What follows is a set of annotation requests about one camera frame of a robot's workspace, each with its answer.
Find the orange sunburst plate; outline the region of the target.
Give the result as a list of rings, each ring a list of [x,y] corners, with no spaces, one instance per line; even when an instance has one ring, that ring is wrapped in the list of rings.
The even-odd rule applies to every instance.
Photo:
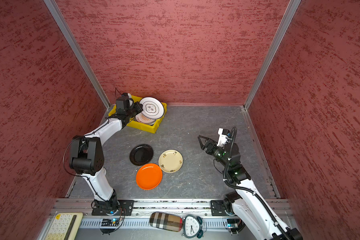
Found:
[[[150,119],[150,118],[144,116],[142,113],[135,116],[135,121],[138,123],[150,125],[150,126],[152,126],[156,122],[155,119]]]

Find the white flower motif plate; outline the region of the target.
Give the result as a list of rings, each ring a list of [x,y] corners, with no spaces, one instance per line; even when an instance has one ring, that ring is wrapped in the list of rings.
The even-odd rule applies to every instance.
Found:
[[[165,114],[164,105],[157,99],[152,97],[142,98],[140,100],[142,105],[142,115],[149,119],[158,120]]]

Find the cream yellow plate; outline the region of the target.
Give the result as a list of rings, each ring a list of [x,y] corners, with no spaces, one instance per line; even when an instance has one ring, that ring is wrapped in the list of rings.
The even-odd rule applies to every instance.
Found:
[[[158,160],[159,167],[165,173],[177,172],[183,165],[184,159],[178,150],[166,150]]]

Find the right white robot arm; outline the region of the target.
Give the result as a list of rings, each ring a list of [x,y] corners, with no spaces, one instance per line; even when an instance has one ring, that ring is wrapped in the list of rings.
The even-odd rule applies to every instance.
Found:
[[[224,183],[235,191],[225,195],[225,211],[238,216],[257,240],[302,240],[296,228],[289,227],[272,210],[257,190],[251,176],[241,164],[236,143],[223,147],[210,138],[198,136],[201,149],[224,166]]]

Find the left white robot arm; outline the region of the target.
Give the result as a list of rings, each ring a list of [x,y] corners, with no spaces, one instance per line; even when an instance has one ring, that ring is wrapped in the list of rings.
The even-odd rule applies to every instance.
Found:
[[[119,202],[116,191],[106,178],[103,144],[142,111],[142,105],[134,102],[131,94],[123,93],[116,100],[114,114],[90,133],[74,137],[70,144],[69,167],[88,183],[94,194],[95,208],[109,215],[113,215],[119,209]]]

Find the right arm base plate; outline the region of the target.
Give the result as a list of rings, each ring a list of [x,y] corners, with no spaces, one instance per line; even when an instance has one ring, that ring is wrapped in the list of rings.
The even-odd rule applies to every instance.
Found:
[[[210,207],[213,217],[227,216],[226,208],[223,200],[211,200]]]

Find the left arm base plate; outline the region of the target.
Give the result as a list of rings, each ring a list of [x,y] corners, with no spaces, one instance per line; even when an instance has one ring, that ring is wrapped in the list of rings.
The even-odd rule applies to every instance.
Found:
[[[105,216],[105,217],[117,217],[117,216],[131,216],[134,200],[118,200],[117,205],[111,208],[106,208],[102,205],[103,202],[97,202],[94,200],[91,204],[92,216]]]

